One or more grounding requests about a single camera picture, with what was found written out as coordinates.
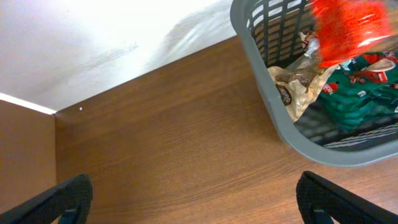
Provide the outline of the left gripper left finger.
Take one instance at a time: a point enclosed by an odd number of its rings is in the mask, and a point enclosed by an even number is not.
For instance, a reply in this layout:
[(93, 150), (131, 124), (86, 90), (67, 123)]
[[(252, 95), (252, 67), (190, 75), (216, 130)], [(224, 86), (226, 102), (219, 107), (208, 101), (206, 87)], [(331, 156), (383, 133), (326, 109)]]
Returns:
[(87, 174), (80, 174), (1, 214), (3, 224), (85, 224), (93, 199)]

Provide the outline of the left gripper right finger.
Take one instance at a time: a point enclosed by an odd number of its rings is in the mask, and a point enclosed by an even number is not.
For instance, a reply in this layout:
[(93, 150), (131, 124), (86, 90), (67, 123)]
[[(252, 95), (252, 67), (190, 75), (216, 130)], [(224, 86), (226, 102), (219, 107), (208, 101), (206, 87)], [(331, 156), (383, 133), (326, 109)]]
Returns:
[(397, 223), (397, 214), (310, 171), (298, 180), (296, 199), (304, 223)]

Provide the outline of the green coffee snack bag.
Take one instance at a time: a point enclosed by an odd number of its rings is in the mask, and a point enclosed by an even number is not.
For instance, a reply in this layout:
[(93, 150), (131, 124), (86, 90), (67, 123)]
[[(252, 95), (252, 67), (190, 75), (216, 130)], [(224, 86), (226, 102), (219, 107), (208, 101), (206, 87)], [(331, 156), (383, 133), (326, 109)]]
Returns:
[(397, 51), (362, 54), (340, 64), (317, 101), (347, 132), (365, 121), (396, 115)]

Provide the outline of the beige brown snack bag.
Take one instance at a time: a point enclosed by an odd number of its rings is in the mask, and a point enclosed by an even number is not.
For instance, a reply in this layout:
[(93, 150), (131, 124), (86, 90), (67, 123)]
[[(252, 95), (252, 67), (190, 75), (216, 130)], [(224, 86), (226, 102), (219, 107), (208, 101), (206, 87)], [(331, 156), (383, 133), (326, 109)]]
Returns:
[(320, 41), (316, 33), (306, 31), (299, 35), (304, 54), (287, 68), (273, 66), (267, 69), (292, 122), (296, 122), (317, 100), (326, 81), (337, 68), (336, 65), (328, 68), (319, 66)]

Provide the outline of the red spaghetti packet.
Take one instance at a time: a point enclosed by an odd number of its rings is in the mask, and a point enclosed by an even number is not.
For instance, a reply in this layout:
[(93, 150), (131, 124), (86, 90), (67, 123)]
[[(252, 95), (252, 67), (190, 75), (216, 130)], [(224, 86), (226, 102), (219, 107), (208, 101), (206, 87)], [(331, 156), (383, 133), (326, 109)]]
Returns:
[(397, 49), (397, 0), (312, 0), (320, 66)]

